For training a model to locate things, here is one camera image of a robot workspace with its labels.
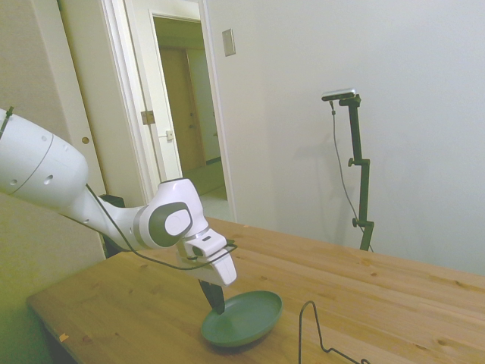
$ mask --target doorway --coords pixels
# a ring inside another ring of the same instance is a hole
[[[154,24],[182,174],[205,215],[230,220],[202,26],[166,17]]]

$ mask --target wire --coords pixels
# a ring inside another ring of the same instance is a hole
[[[346,193],[347,201],[349,201],[350,207],[352,208],[352,211],[354,212],[355,220],[358,221],[357,212],[355,212],[354,205],[352,204],[352,201],[349,198],[349,194],[347,193],[346,183],[343,180],[342,162],[340,161],[339,148],[336,145],[336,135],[335,135],[335,114],[336,114],[336,112],[333,109],[333,102],[332,101],[330,101],[330,106],[332,107],[332,119],[333,119],[333,144],[335,146],[336,158],[339,161],[340,180],[342,181],[343,191]],[[362,233],[364,233],[364,229],[362,228],[362,226],[358,226],[358,227],[361,229]],[[372,249],[372,245],[369,244],[369,248],[371,248],[371,252],[374,252],[374,249]]]
[[[123,234],[123,231],[121,231],[121,229],[118,227],[117,223],[113,220],[113,218],[111,217],[111,215],[109,215],[109,212],[106,210],[106,208],[103,206],[103,204],[101,203],[101,201],[99,201],[99,198],[97,197],[97,195],[94,193],[94,191],[91,189],[91,187],[87,184],[86,185],[88,191],[92,194],[92,196],[94,197],[94,199],[96,200],[96,202],[98,203],[98,205],[101,207],[101,209],[103,210],[103,212],[106,214],[106,216],[108,217],[109,221],[113,224],[113,226],[116,228],[116,230],[118,231],[118,233],[120,233],[121,237],[123,238],[124,242],[128,245],[128,247],[130,248],[131,252],[134,253],[136,256],[139,256],[140,258],[144,258],[146,260],[149,260],[150,262],[154,262],[154,263],[158,263],[158,264],[162,264],[162,265],[165,265],[169,268],[173,268],[173,269],[177,269],[179,271],[193,271],[195,269],[199,269],[199,268],[203,268],[205,267],[206,265],[209,265],[209,264],[212,264],[213,262],[219,260],[220,258],[222,258],[223,256],[226,256],[227,254],[230,254],[232,253],[234,250],[236,250],[238,248],[238,246],[234,243],[232,244],[227,244],[226,246],[230,246],[232,247],[231,250],[225,252],[222,256],[219,256],[217,257],[216,259],[214,260],[211,260],[209,262],[206,262],[206,263],[203,263],[201,265],[197,265],[195,267],[177,267],[176,265],[172,265],[172,264],[168,264],[166,262],[162,262],[160,260],[157,260],[157,259],[153,259],[153,258],[150,258],[148,256],[144,256],[143,254],[140,254],[138,253],[130,244],[130,242],[128,242],[128,239],[127,237]]]
[[[318,314],[317,314],[317,307],[315,305],[315,302],[313,301],[307,301],[303,307],[302,310],[300,311],[300,326],[299,326],[299,335],[298,335],[298,364],[302,364],[302,317],[303,317],[303,312],[306,309],[306,306],[309,304],[313,305],[313,312],[315,313],[315,321],[317,323],[317,329],[318,329],[318,336],[320,338],[320,347],[325,353],[329,353],[330,351],[333,351],[344,358],[346,358],[348,361],[353,362],[354,364],[371,364],[367,359],[362,359],[360,362],[355,361],[351,357],[347,356],[346,354],[338,351],[337,349],[333,349],[332,347],[330,349],[325,349],[324,347],[324,342],[321,338],[321,329],[320,329],[320,322],[318,321]]]
[[[5,119],[3,120],[2,127],[0,128],[0,139],[2,138],[5,128],[7,127],[8,119],[10,118],[10,116],[13,115],[13,113],[14,113],[14,107],[11,106],[5,113]]]

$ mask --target wooden door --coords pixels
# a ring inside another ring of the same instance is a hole
[[[185,49],[160,49],[182,172],[205,165]]]
[[[221,148],[217,137],[214,103],[212,102],[211,81],[204,49],[187,49],[190,77],[197,115],[199,116],[205,160],[221,160]]]
[[[120,47],[124,53],[122,62],[126,62],[130,86],[136,93],[133,107],[141,108],[141,111],[153,110],[155,116],[155,124],[149,125],[141,132],[142,140],[146,142],[146,150],[141,150],[140,153],[150,159],[156,157],[162,180],[182,177],[177,143],[167,138],[167,130],[173,130],[174,126],[172,119],[168,117],[170,106],[154,32],[154,16],[200,21],[199,4],[187,0],[123,0],[122,2],[103,0],[102,3],[106,7],[105,10],[108,13],[113,12],[116,17],[116,20],[111,20],[111,26],[122,30],[119,34],[114,32],[113,44],[117,44],[121,39]],[[125,24],[125,11],[130,30]],[[125,42],[127,38],[130,38],[133,44]],[[134,51],[133,55],[128,51],[131,48]],[[151,141],[153,146],[150,148],[147,144]]]

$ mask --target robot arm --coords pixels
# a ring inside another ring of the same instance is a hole
[[[190,275],[217,286],[235,281],[227,241],[208,226],[190,180],[160,184],[147,206],[118,208],[90,193],[87,162],[69,143],[2,109],[1,121],[0,192],[54,210],[103,233],[124,250],[177,245],[183,268],[212,262],[188,270]]]

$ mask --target wooden table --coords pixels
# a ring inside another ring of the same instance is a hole
[[[485,277],[210,219],[239,245],[226,298],[283,298],[274,329],[222,350],[200,333],[210,311],[196,279],[121,253],[29,298],[47,329],[85,363],[298,362],[299,312],[314,300],[324,345],[371,364],[485,363]],[[143,252],[173,259],[173,251]],[[318,344],[309,306],[303,364],[348,363]]]

